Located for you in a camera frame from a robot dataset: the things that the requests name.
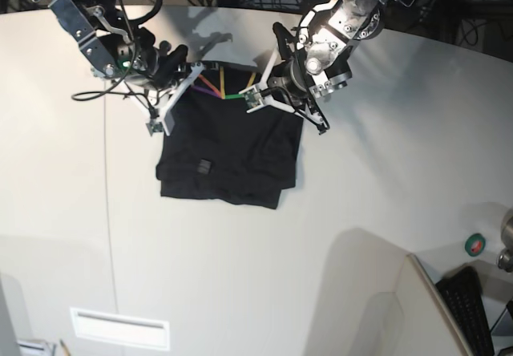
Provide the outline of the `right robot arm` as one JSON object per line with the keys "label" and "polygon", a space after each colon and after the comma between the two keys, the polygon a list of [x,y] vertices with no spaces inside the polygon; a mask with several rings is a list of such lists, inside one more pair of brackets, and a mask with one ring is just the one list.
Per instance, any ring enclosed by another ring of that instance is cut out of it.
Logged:
{"label": "right robot arm", "polygon": [[188,48],[157,43],[145,27],[163,6],[153,7],[138,18],[129,18],[123,0],[31,0],[45,3],[59,25],[75,40],[94,73],[109,81],[100,92],[73,95],[76,101],[97,99],[121,83],[132,83],[146,91],[166,91],[181,83],[191,72]]}

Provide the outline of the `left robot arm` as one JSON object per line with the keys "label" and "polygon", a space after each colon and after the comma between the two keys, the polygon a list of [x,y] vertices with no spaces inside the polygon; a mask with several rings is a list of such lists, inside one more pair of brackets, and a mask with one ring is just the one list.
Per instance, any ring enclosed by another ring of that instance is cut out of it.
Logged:
{"label": "left robot arm", "polygon": [[343,88],[352,76],[349,57],[363,40],[379,35],[389,2],[415,0],[314,0],[293,30],[273,25],[281,65],[266,80],[301,104]]}

